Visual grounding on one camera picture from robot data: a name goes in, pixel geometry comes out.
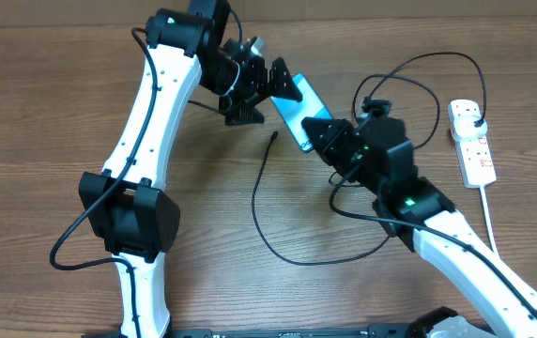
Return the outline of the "white charger plug adapter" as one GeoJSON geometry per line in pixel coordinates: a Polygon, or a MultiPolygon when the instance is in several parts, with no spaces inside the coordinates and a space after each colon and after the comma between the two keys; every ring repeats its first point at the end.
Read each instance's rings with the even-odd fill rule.
{"type": "Polygon", "coordinates": [[[485,136],[488,125],[484,121],[480,126],[477,126],[478,121],[479,118],[476,116],[454,115],[451,122],[451,134],[454,141],[465,142],[485,136]]]}

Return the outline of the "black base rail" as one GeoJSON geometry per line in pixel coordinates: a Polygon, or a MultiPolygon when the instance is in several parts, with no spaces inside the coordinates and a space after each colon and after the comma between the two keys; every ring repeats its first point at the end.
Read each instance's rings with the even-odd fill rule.
{"type": "Polygon", "coordinates": [[[291,329],[291,330],[210,330],[168,329],[168,338],[407,338],[426,337],[409,324],[371,324],[366,328],[291,329]]]}

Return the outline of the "white power strip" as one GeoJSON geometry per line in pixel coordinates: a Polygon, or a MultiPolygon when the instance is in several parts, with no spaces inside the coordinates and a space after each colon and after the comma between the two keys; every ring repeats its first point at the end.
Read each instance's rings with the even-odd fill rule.
{"type": "MultiPolygon", "coordinates": [[[[454,115],[476,116],[481,120],[479,105],[472,100],[452,100],[448,105],[450,126],[454,115]]],[[[455,142],[457,159],[464,185],[480,189],[497,180],[486,135],[465,142],[455,142]]]]}

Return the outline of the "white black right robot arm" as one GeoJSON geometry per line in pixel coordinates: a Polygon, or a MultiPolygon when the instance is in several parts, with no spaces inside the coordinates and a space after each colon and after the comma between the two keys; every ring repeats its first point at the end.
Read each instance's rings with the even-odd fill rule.
{"type": "Polygon", "coordinates": [[[498,337],[537,337],[537,291],[482,242],[443,192],[419,176],[402,120],[371,117],[353,127],[346,119],[305,117],[301,126],[344,181],[357,181],[376,196],[371,221],[442,272],[498,337]]]}

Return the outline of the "Samsung Galaxy smartphone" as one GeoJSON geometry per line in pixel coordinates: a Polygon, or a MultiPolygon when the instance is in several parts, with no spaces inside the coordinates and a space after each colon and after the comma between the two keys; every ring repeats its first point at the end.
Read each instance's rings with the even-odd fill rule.
{"type": "Polygon", "coordinates": [[[302,94],[302,101],[276,97],[270,99],[300,150],[309,153],[313,150],[313,146],[301,125],[301,121],[305,117],[333,119],[333,116],[302,73],[296,74],[293,77],[293,82],[302,94]]]}

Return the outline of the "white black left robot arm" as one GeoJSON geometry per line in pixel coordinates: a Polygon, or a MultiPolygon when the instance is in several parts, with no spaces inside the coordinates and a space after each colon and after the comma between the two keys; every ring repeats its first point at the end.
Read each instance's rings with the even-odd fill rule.
{"type": "Polygon", "coordinates": [[[167,337],[165,257],[180,221],[166,194],[168,160],[195,88],[218,97],[228,126],[260,124],[257,106],[275,97],[301,101],[282,58],[267,64],[262,41],[228,39],[233,12],[226,0],[193,1],[184,12],[162,8],[131,33],[146,61],[135,102],[99,173],[84,173],[81,220],[91,224],[117,267],[123,321],[120,337],[167,337]]]}

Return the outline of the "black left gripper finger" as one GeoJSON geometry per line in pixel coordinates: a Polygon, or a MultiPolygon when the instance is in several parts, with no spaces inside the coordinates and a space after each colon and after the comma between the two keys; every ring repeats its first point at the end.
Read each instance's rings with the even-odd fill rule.
{"type": "Polygon", "coordinates": [[[269,71],[268,94],[275,98],[302,101],[302,94],[281,57],[276,58],[269,71]]]}
{"type": "Polygon", "coordinates": [[[226,126],[243,126],[249,124],[264,124],[264,116],[253,106],[234,105],[225,112],[226,126]]]}

